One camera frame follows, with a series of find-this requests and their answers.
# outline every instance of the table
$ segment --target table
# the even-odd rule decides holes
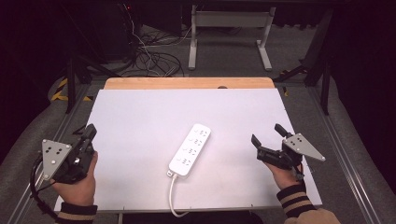
[[[99,152],[99,212],[169,212],[167,166],[194,122],[209,126],[212,134],[191,175],[176,182],[176,210],[280,206],[272,174],[256,160],[250,143],[255,133],[267,147],[280,148],[275,122],[293,133],[270,78],[132,77],[110,78],[89,119],[98,131],[93,146]],[[309,170],[305,160],[303,165]],[[313,204],[321,204],[309,172],[305,183]]]
[[[251,4],[251,5],[266,5],[268,7],[279,7],[279,6],[325,6],[325,7],[336,7],[344,5],[350,0],[61,0],[64,3],[96,3],[96,2],[108,2],[108,3],[169,3],[169,4]]]
[[[195,69],[197,43],[196,27],[264,27],[262,38],[257,40],[262,64],[266,71],[272,71],[272,65],[265,49],[272,21],[275,16],[275,7],[268,12],[224,12],[224,11],[196,11],[196,5],[191,11],[191,44],[189,69]]]

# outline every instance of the white cable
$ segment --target white cable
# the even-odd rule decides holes
[[[165,75],[163,75],[163,76],[164,76],[164,77],[170,76],[170,75],[172,74],[172,72],[175,71],[175,69],[176,69],[176,68],[173,66],[173,67],[170,68],[169,71],[167,71],[167,72],[165,73]]]
[[[177,179],[177,174],[174,174],[174,175],[172,176],[171,188],[169,189],[169,206],[170,206],[171,211],[172,211],[172,213],[173,213],[173,215],[174,215],[175,217],[184,217],[184,216],[186,216],[186,215],[188,214],[188,212],[183,213],[183,214],[178,214],[178,213],[175,212],[175,210],[174,210],[174,208],[173,208],[173,205],[172,205],[172,188],[173,188],[173,186],[174,186],[174,184],[175,184],[176,179]]]
[[[125,10],[126,10],[128,16],[129,16],[129,20],[130,20],[131,23],[132,23],[132,35],[134,35],[134,36],[139,40],[139,42],[143,45],[142,49],[145,50],[145,52],[147,53],[147,55],[148,55],[148,57],[149,57],[148,65],[146,65],[148,71],[149,71],[149,72],[153,72],[153,73],[155,73],[155,74],[157,74],[157,75],[159,76],[160,74],[159,74],[158,72],[149,69],[149,65],[150,65],[150,63],[152,62],[151,56],[149,55],[149,52],[146,50],[146,45],[145,45],[145,43],[143,43],[143,41],[139,38],[139,36],[137,36],[137,35],[134,34],[134,21],[132,20],[132,17],[131,17],[131,15],[130,15],[129,12],[128,12],[127,6],[125,6],[125,4],[123,4],[123,6],[125,7]]]
[[[145,46],[145,47],[143,47],[143,48],[156,48],[156,47],[167,47],[167,46],[175,46],[175,45],[178,45],[178,44],[180,44],[181,42],[183,42],[183,40],[189,39],[189,38],[187,38],[187,35],[190,33],[190,30],[191,30],[191,27],[190,27],[190,29],[187,31],[187,33],[184,35],[184,37],[182,37],[182,38],[180,39],[180,41],[178,41],[178,42],[175,43],[175,44],[148,45],[148,46]],[[165,41],[165,40],[170,40],[170,39],[176,39],[176,38],[161,39],[161,40],[157,40],[157,41],[154,42],[154,43],[163,42],[163,41]]]

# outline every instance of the dark background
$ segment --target dark background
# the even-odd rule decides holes
[[[191,10],[186,8],[181,12],[184,15]],[[336,9],[322,53],[331,59],[339,97],[362,142],[396,192],[394,11],[395,4],[377,1],[354,1],[348,7]],[[279,7],[274,24],[301,24],[304,29],[307,24],[316,25],[322,12],[317,7]],[[82,46],[84,54],[92,54],[92,48],[84,49],[87,43],[68,25],[59,27],[57,20],[37,2],[11,1],[0,8],[0,161],[24,128],[49,105],[50,86],[64,75],[69,58],[70,48],[64,46],[75,49]],[[60,35],[60,28],[70,31],[67,38]],[[106,54],[103,45],[93,48]]]

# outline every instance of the power outlet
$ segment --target power outlet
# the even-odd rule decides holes
[[[194,124],[175,157],[169,163],[167,175],[177,174],[187,178],[210,133],[211,130],[208,127],[202,124]]]

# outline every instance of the metal bar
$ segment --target metal bar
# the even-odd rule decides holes
[[[87,3],[130,3],[131,0],[61,0],[61,3],[66,4],[87,4]],[[306,6],[306,7],[342,7],[352,2],[352,0],[326,0],[326,1],[318,1],[318,0],[233,0],[233,1],[224,1],[224,0],[134,0],[135,4],[147,4],[147,3],[169,3],[169,4],[222,4],[222,5],[241,5],[241,6],[257,6],[260,4],[261,6],[268,7],[283,7],[283,6]]]
[[[201,27],[265,27],[269,12],[197,11],[196,25]]]
[[[78,110],[79,104],[84,99],[84,96],[87,93],[87,90],[90,86],[89,85],[82,85],[82,87],[78,91],[78,100],[76,105],[70,111],[69,114],[64,115],[64,119],[61,122],[56,134],[53,137],[53,141],[60,142],[64,137],[65,130],[69,127],[69,124],[75,115],[76,111]],[[42,184],[43,175],[43,167],[40,164],[37,167],[37,173],[39,174],[37,181],[35,182],[35,187],[39,188]],[[17,206],[15,207],[14,211],[12,212],[11,217],[8,220],[7,224],[19,224],[23,221],[27,211],[29,210],[30,206],[32,205],[33,200],[30,198],[31,191],[30,191],[30,184],[27,185],[24,193],[22,194],[20,201],[18,202]]]
[[[71,58],[69,65],[67,66],[67,109],[66,114],[70,113],[73,106],[76,103],[76,83],[75,83],[75,70],[76,70],[76,60]]]
[[[123,223],[123,213],[119,213],[119,221],[118,224],[122,224]]]
[[[320,117],[326,126],[326,131],[329,134],[332,140],[332,148],[334,150],[335,155],[337,156],[338,161],[340,162],[341,168],[344,171],[346,176],[346,180],[349,183],[350,188],[352,189],[353,194],[355,195],[356,201],[358,202],[359,207],[361,208],[361,212],[364,215],[367,223],[381,223],[374,206],[372,205],[366,190],[361,181],[361,177],[359,173],[356,171],[354,165],[347,155],[347,151],[344,148],[343,143],[341,142],[337,131],[332,124],[332,120],[329,116],[324,115],[318,93],[312,87],[307,87],[309,95],[311,96],[314,104],[320,114]]]
[[[323,72],[323,79],[321,86],[322,90],[320,95],[320,105],[325,115],[329,115],[327,104],[329,103],[330,75],[331,75],[330,65],[329,62],[326,62]]]
[[[195,63],[197,58],[197,26],[196,26],[196,8],[197,6],[192,6],[191,10],[191,43],[190,43],[190,57],[189,57],[189,70],[195,69]]]
[[[262,34],[262,41],[260,42],[260,46],[259,46],[259,48],[261,48],[261,49],[265,48],[265,43],[267,43],[268,35],[270,34],[270,30],[271,30],[271,25],[274,20],[275,11],[276,11],[276,8],[271,7],[270,12],[268,14],[268,18],[266,19],[265,29]]]
[[[279,76],[279,77],[273,78],[273,81],[276,82],[276,83],[283,82],[284,80],[286,80],[286,79],[288,79],[290,77],[294,77],[295,75],[303,72],[305,69],[306,69],[305,67],[300,65],[300,66],[294,68],[293,70],[287,72],[283,76]]]
[[[268,57],[267,50],[262,46],[262,42],[257,40],[257,47],[259,49],[260,56],[262,57],[262,64],[264,65],[265,71],[270,72],[272,71],[272,65],[270,59]]]

